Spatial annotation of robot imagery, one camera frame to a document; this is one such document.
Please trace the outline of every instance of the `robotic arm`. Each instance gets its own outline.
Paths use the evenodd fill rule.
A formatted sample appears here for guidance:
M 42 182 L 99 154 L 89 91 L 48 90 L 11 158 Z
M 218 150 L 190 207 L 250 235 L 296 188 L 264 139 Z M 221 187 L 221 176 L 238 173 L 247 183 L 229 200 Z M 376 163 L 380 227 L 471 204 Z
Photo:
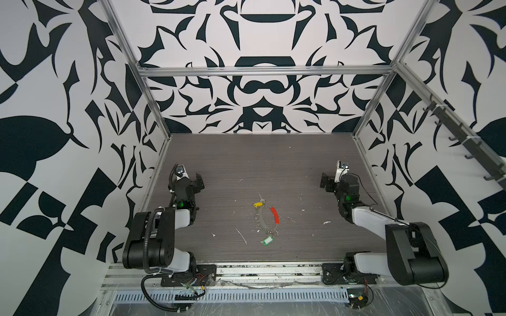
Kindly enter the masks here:
M 338 174 L 331 177 L 323 173 L 320 187 L 334 193 L 344 219 L 375 233 L 387 244 L 387 253 L 348 253 L 344 274 L 392 276 L 401 285 L 448 279 L 448 267 L 427 224 L 400 222 L 374 211 L 360 201 L 358 177 L 348 173 L 346 162 L 338 162 Z

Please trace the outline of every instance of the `white debris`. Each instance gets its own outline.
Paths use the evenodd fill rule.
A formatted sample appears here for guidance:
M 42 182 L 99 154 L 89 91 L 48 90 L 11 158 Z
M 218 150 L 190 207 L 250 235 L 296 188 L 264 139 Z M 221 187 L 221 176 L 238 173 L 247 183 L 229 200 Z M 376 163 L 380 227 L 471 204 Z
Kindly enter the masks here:
M 245 243 L 245 244 L 248 244 L 248 243 L 246 242 L 246 239 L 244 239 L 244 236 L 241 234 L 241 232 L 240 232 L 238 229 L 235 229 L 235 230 L 239 233 L 239 235 L 241 235 L 242 240 L 244 240 L 244 243 Z

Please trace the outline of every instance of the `clear plastic sheet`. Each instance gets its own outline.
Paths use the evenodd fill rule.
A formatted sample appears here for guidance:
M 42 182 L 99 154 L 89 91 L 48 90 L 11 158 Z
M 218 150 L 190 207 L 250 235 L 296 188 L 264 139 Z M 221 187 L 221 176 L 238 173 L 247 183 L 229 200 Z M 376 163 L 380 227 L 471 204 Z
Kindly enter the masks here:
M 299 288 L 303 289 L 303 285 L 281 285 L 283 288 Z M 218 282 L 213 286 L 206 287 L 210 292 L 223 291 L 230 292 L 231 289 L 247 289 L 249 287 L 238 286 L 236 284 Z M 308 289 L 328 289 L 325 285 L 311 285 Z M 305 315 L 374 315 L 374 316 L 427 316 L 445 315 L 446 308 L 442 296 L 437 291 L 424 290 L 418 286 L 392 286 L 392 285 L 371 285 L 373 289 L 374 299 L 372 303 L 360 310 L 351 309 L 346 303 L 339 300 L 325 299 L 325 301 L 316 299 L 314 301 L 300 301 L 294 299 L 290 302 L 207 302 L 198 301 L 182 314 L 188 316 L 200 315 L 289 315 L 289 316 L 305 316 Z M 148 287 L 148 292 L 160 292 L 167 290 L 158 286 Z M 102 292 L 102 297 L 106 302 L 99 301 L 97 304 L 106 309 L 100 308 L 97 313 L 92 315 L 111 315 L 111 316 L 161 316 L 177 314 L 174 312 L 166 312 L 156 308 L 147 301 L 118 301 L 118 293 L 126 293 L 131 291 L 133 294 L 139 293 L 139 289 L 111 289 Z

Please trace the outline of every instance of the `wood grain surface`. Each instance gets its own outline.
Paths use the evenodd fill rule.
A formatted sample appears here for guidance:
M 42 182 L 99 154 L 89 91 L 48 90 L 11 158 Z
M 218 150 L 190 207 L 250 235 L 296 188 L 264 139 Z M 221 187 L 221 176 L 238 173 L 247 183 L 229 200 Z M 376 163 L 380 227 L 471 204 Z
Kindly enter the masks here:
M 379 201 L 349 134 L 176 134 L 149 209 L 169 203 L 168 175 L 178 162 L 191 179 L 200 173 L 205 184 L 196 195 L 194 225 L 176 230 L 176 247 L 198 261 L 339 260 L 349 251 L 385 252 L 384 240 L 345 221 L 335 196 L 320 189 L 321 173 L 335 174 L 337 160 L 348 161 Z M 279 234 L 268 246 L 255 220 L 259 193 L 280 218 Z M 360 197 L 374 203 L 363 188 Z M 268 209 L 264 218 L 274 225 Z

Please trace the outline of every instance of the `patterned wall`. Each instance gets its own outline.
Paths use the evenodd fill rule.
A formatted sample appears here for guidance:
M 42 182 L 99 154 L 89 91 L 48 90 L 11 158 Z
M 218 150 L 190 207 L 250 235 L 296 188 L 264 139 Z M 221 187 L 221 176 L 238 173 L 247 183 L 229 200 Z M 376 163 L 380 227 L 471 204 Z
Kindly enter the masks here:
M 504 154 L 504 1 L 441 0 L 408 65 Z M 360 139 L 389 208 L 430 225 L 449 265 L 456 312 L 506 312 L 506 192 L 396 77 Z
M 2 315 L 89 314 L 163 143 L 96 0 L 0 4 Z
M 171 132 L 352 132 L 381 75 L 152 77 Z
M 390 64 L 423 0 L 113 0 L 144 67 Z M 171 132 L 352 132 L 379 75 L 151 78 Z

